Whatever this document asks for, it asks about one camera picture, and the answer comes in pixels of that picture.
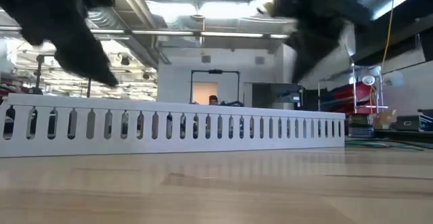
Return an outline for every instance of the black blurry object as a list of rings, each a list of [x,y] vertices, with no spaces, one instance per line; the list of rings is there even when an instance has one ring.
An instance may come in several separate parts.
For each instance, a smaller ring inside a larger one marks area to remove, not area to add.
[[[60,66],[81,77],[110,87],[118,81],[101,43],[86,25],[87,10],[109,7],[114,0],[0,0],[0,6],[21,26],[31,45],[51,41]]]
[[[368,28],[371,12],[358,0],[274,0],[272,16],[298,20],[286,45],[297,51],[293,83],[298,83],[320,60],[339,46],[345,20]]]

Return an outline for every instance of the person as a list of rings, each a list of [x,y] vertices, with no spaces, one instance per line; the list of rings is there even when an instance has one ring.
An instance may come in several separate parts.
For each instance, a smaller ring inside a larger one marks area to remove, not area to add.
[[[218,105],[218,97],[216,95],[209,96],[209,105],[217,106]]]

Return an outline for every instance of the wooden floor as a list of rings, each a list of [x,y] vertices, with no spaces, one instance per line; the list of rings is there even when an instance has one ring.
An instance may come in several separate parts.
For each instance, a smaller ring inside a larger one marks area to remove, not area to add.
[[[433,223],[433,152],[2,158],[0,223]]]

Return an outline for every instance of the metal rack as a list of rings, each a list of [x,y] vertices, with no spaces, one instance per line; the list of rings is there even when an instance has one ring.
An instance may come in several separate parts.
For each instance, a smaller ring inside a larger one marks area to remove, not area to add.
[[[377,69],[378,70],[378,74],[374,75],[371,74],[370,71]],[[375,94],[375,98],[376,98],[376,105],[375,106],[371,106],[371,105],[366,105],[366,106],[359,106],[358,105],[358,98],[357,98],[357,82],[362,80],[362,76],[365,75],[373,75],[375,77],[375,84],[376,84],[376,90],[374,91]],[[352,97],[347,97],[347,98],[342,98],[342,99],[335,99],[329,102],[322,102],[321,101],[321,93],[320,93],[320,89],[321,89],[321,84],[323,83],[327,83],[329,81],[334,81],[336,79],[340,79],[344,76],[352,76],[353,77],[353,96]],[[335,73],[331,76],[328,76],[325,79],[321,79],[318,83],[317,83],[317,95],[318,95],[318,111],[321,111],[321,107],[328,105],[328,104],[332,104],[332,103],[336,103],[336,102],[350,102],[353,101],[353,110],[354,113],[356,114],[359,108],[376,108],[376,112],[379,112],[380,109],[387,109],[388,106],[384,105],[384,94],[383,94],[383,84],[382,84],[382,71],[380,70],[380,66],[356,66],[354,64],[352,64],[352,66],[346,70],[343,70],[341,72]]]

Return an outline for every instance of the yellow cable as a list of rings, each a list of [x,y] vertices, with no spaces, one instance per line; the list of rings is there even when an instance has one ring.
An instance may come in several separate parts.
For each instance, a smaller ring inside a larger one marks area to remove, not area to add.
[[[391,28],[392,28],[392,18],[393,18],[393,16],[394,16],[394,0],[392,0],[392,3],[391,3],[390,22],[388,24],[388,37],[386,38],[384,58],[382,59],[382,64],[380,65],[380,73],[382,73],[382,69],[384,67],[385,60],[386,60],[386,55],[388,53],[388,48],[390,46],[390,38],[391,38]],[[372,98],[372,93],[373,93],[373,85],[371,86],[371,89],[370,89],[370,112],[371,112],[371,114],[373,114],[373,101],[372,101],[373,98]]]

